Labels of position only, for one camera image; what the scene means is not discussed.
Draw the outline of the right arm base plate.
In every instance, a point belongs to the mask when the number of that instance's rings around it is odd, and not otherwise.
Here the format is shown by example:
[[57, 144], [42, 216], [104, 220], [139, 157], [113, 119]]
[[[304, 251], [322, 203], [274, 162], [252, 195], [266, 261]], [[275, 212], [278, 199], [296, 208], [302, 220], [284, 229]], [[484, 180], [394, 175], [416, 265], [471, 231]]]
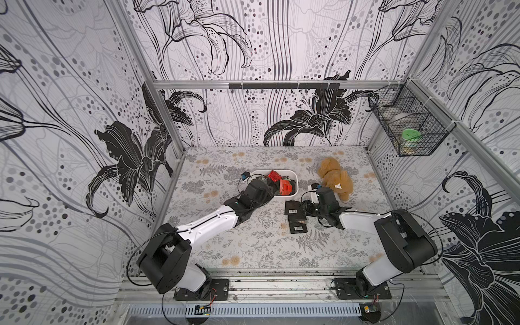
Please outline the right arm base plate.
[[330, 283], [330, 288], [340, 300], [378, 301], [392, 298], [387, 282], [373, 286], [361, 278], [334, 278]]

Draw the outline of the red black tea bag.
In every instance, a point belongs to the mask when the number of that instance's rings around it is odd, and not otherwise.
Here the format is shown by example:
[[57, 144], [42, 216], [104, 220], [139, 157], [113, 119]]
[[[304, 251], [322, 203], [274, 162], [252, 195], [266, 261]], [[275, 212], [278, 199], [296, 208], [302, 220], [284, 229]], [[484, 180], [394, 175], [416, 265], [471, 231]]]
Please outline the red black tea bag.
[[279, 181], [279, 195], [290, 196], [293, 194], [293, 184], [291, 180], [281, 179]]

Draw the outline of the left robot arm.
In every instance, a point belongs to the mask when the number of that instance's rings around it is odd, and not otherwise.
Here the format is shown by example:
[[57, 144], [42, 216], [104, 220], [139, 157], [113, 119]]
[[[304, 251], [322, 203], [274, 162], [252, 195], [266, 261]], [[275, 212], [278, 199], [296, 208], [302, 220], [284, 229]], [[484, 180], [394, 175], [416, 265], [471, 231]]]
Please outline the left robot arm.
[[194, 222], [177, 227], [163, 224], [139, 256], [139, 269], [161, 295], [180, 288], [207, 297], [212, 278], [206, 269], [190, 261], [192, 250], [249, 221], [253, 212], [273, 197], [269, 185], [253, 180], [238, 196]]

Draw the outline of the black barcode tea bag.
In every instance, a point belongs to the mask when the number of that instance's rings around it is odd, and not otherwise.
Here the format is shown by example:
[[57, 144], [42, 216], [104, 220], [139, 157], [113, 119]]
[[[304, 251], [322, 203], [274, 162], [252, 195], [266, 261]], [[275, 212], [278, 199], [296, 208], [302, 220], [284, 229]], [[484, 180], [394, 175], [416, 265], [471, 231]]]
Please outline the black barcode tea bag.
[[289, 215], [288, 224], [291, 234], [307, 233], [307, 218], [305, 216]]
[[284, 214], [287, 216], [306, 215], [305, 204], [297, 200], [287, 200], [284, 206]]

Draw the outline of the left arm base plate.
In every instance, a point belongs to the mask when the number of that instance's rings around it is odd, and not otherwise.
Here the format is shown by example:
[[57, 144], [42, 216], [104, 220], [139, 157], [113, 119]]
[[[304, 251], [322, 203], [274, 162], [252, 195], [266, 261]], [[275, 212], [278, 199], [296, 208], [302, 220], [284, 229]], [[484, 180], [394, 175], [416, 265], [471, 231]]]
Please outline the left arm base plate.
[[180, 288], [175, 292], [176, 301], [226, 301], [230, 288], [230, 281], [223, 278], [207, 280], [199, 290], [193, 292]]

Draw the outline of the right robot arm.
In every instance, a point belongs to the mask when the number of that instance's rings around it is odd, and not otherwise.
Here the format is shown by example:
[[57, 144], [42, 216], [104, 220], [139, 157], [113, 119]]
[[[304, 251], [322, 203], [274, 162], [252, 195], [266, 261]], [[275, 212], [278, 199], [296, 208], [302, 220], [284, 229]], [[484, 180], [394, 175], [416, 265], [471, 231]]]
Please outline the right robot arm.
[[356, 273], [356, 285], [363, 290], [379, 287], [388, 280], [422, 266], [438, 253], [436, 243], [404, 209], [369, 213], [342, 207], [330, 188], [320, 187], [310, 200], [301, 199], [308, 217], [326, 220], [340, 230], [356, 230], [379, 237], [384, 255]]

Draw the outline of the red square tea bag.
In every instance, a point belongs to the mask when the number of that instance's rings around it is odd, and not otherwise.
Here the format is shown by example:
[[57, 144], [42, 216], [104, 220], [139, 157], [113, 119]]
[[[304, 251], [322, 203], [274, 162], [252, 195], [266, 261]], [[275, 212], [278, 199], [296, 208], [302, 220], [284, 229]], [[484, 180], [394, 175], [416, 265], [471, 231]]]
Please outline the red square tea bag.
[[268, 174], [268, 178], [276, 183], [282, 179], [282, 176], [277, 171], [271, 170], [271, 172]]

